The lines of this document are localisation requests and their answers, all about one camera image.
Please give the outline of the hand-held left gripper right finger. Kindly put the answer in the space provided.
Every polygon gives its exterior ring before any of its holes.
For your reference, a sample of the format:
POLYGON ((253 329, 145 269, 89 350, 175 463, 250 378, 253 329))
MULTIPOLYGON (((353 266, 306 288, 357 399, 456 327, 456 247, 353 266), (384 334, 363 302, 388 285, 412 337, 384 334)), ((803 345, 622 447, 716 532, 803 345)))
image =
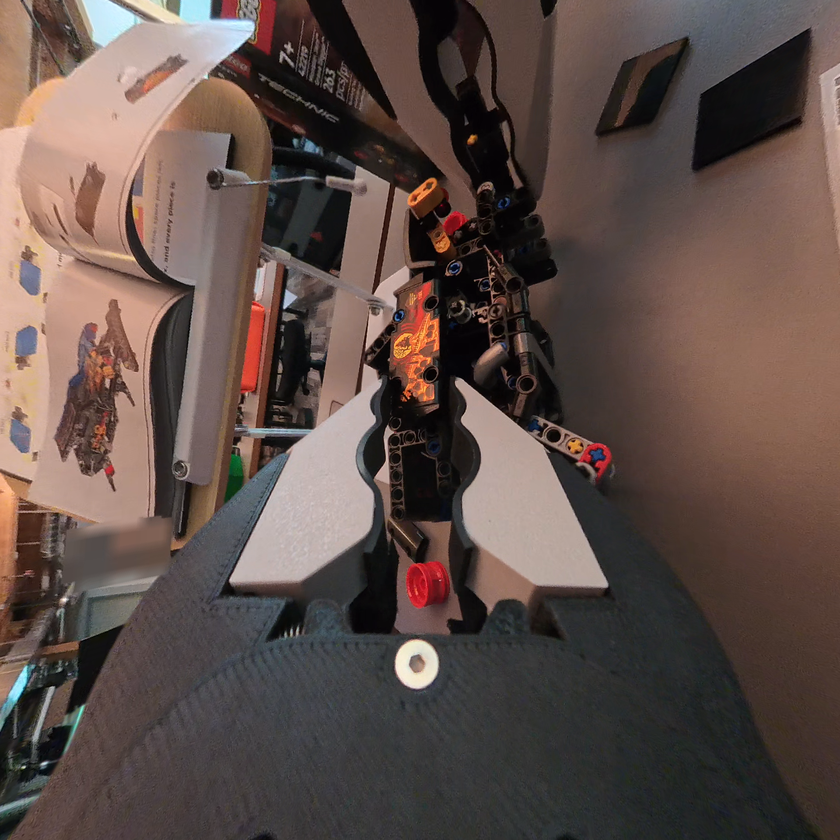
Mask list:
POLYGON ((608 583, 545 448, 462 379, 456 428, 477 446, 453 524, 481 601, 600 596, 608 583))

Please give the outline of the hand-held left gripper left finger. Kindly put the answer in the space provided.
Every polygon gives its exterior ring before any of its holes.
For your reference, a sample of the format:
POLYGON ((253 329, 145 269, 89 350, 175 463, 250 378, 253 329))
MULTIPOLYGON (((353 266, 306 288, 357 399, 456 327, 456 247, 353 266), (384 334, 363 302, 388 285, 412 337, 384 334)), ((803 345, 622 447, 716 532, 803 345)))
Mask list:
POLYGON ((229 579, 235 592, 350 603, 386 586, 375 476, 391 402, 391 383, 375 382, 290 448, 229 579))

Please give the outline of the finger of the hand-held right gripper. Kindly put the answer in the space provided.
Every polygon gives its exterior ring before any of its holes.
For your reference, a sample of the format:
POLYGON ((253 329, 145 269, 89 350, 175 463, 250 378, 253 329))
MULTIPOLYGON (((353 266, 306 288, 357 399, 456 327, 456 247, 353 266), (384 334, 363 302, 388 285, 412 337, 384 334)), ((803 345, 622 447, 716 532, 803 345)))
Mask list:
POLYGON ((418 58, 418 27, 407 1, 344 3, 395 120, 406 136, 442 172, 452 194, 470 194, 468 174, 457 162, 449 126, 427 93, 418 58))
POLYGON ((479 37, 474 73, 498 110, 511 173, 540 198, 550 149, 556 1, 466 2, 479 37))

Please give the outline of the blue black toy brick truck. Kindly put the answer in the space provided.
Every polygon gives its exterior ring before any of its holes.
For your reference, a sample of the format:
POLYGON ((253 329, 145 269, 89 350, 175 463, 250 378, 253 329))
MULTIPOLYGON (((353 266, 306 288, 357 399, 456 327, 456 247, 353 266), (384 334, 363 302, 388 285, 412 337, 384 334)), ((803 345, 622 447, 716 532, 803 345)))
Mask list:
POLYGON ((560 425, 559 385, 549 335, 532 316, 529 283, 556 274, 536 202, 525 187, 497 193, 479 187, 477 215, 452 210, 447 191, 431 177, 407 198, 405 243, 408 280, 395 290, 392 319, 371 341, 364 363, 389 378, 397 292, 416 276, 440 281, 440 404, 415 416, 398 404, 386 436, 390 516, 387 531, 414 561, 426 538, 416 522, 450 519, 452 500, 468 467, 454 466, 454 421, 448 387, 455 378, 477 389, 546 449, 572 461, 595 486, 614 475, 613 456, 560 425))

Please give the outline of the black flame sticker brick panel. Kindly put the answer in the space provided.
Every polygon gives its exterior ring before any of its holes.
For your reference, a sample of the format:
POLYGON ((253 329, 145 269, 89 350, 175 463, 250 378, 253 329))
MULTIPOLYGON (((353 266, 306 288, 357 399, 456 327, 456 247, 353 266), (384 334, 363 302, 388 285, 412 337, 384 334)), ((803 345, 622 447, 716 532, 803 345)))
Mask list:
POLYGON ((398 404, 416 417, 435 412, 440 404, 440 281, 416 276, 396 295, 388 375, 398 404))

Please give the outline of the printed task sheet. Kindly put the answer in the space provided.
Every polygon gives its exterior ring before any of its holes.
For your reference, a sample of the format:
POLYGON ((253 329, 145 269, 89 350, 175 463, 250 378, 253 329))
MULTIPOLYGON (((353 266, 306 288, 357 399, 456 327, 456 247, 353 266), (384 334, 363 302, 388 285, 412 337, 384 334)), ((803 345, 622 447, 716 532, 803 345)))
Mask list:
POLYGON ((46 432, 49 249, 32 228, 20 193, 27 137, 27 128, 1 132, 1 449, 2 471, 29 482, 46 432))

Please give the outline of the brick set box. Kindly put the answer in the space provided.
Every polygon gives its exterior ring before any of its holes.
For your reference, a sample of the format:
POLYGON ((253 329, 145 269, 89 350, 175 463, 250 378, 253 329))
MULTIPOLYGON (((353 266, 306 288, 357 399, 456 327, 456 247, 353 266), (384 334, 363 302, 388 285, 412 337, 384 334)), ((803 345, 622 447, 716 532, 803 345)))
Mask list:
POLYGON ((255 31, 215 69, 283 130, 411 192, 440 170, 362 87, 306 1, 212 1, 211 17, 255 31))

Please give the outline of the black square tile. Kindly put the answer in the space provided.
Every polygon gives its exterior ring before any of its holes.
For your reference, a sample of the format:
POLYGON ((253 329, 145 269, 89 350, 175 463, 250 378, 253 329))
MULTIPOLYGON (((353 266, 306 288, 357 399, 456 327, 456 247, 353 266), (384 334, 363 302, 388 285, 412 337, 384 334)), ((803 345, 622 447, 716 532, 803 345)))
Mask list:
POLYGON ((679 38, 622 63, 607 97, 595 136, 641 128, 657 118, 690 43, 679 38))
POLYGON ((700 94, 694 172, 802 122, 811 47, 808 28, 700 94))

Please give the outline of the red wheel rim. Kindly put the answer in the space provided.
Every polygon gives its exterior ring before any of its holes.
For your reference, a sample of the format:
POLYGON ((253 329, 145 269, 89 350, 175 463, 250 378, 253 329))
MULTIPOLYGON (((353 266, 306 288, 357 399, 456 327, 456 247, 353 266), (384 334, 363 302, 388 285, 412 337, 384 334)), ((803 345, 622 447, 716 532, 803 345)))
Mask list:
POLYGON ((439 561, 411 563, 406 571, 406 593, 416 609, 446 603, 450 579, 444 564, 439 561))

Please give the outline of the black office chair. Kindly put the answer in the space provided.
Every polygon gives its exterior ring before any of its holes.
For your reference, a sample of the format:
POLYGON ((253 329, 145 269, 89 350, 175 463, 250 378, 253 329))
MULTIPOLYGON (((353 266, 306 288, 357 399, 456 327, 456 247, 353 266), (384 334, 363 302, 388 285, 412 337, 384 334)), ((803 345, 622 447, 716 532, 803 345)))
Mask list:
POLYGON ((304 321, 299 318, 282 321, 276 331, 269 373, 269 397, 273 406, 292 405, 298 391, 308 396, 310 371, 316 371, 323 382, 326 358, 314 359, 311 349, 304 321))

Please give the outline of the instruction booklet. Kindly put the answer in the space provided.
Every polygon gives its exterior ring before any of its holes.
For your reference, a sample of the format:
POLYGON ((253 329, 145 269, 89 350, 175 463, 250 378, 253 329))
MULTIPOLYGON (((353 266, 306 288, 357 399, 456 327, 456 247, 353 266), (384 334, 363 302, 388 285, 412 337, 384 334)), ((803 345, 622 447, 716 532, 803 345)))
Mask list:
POLYGON ((155 480, 176 456, 184 350, 200 259, 223 198, 231 133, 165 130, 174 109, 251 35, 244 21, 139 24, 64 81, 28 132, 18 182, 29 220, 63 257, 46 303, 46 440, 29 498, 75 518, 154 515, 155 480))

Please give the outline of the orange case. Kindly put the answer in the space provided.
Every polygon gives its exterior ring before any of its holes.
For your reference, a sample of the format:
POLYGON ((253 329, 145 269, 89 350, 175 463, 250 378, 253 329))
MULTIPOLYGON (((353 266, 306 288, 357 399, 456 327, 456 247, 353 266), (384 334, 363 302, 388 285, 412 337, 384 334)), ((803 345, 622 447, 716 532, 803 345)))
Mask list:
POLYGON ((253 301, 250 306, 244 365, 240 381, 240 394, 242 395, 252 393, 257 389, 265 323, 265 307, 261 303, 253 301))

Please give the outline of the white book stand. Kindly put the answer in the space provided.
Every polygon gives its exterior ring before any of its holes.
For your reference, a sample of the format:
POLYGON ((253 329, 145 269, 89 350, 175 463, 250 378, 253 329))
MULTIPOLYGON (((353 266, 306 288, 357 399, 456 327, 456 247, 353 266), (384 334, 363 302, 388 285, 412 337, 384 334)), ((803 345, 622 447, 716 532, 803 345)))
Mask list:
MULTIPOLYGON (((268 128, 254 103, 230 81, 201 81, 164 121, 164 130, 229 132, 233 149, 228 159, 244 178, 267 175, 270 163, 268 128)), ((218 207, 220 193, 211 193, 212 224, 218 233, 205 238, 200 264, 208 272, 193 295, 192 320, 184 350, 165 342, 153 371, 175 371, 185 362, 178 432, 182 437, 176 456, 168 455, 157 472, 155 488, 174 486, 175 536, 179 547, 222 506, 228 472, 228 450, 238 399, 238 377, 245 353, 250 295, 257 266, 264 193, 245 196, 243 209, 218 207)))

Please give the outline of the sticker sheet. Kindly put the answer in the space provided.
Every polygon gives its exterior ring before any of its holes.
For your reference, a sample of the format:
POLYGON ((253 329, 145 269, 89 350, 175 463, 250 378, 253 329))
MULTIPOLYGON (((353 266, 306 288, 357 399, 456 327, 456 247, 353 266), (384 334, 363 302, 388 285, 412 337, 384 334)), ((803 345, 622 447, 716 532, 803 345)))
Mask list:
POLYGON ((821 113, 826 173, 833 206, 836 242, 839 243, 839 65, 820 76, 821 113))

